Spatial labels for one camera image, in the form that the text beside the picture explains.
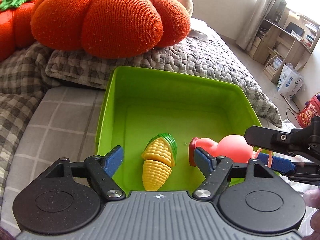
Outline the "right hand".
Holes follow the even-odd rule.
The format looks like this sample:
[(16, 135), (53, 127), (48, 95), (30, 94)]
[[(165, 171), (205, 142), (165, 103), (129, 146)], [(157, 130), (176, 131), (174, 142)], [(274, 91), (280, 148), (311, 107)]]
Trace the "right hand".
[(319, 232), (319, 208), (320, 208), (320, 190), (308, 190), (303, 194), (303, 199), (308, 207), (316, 209), (310, 220), (310, 225), (313, 230)]

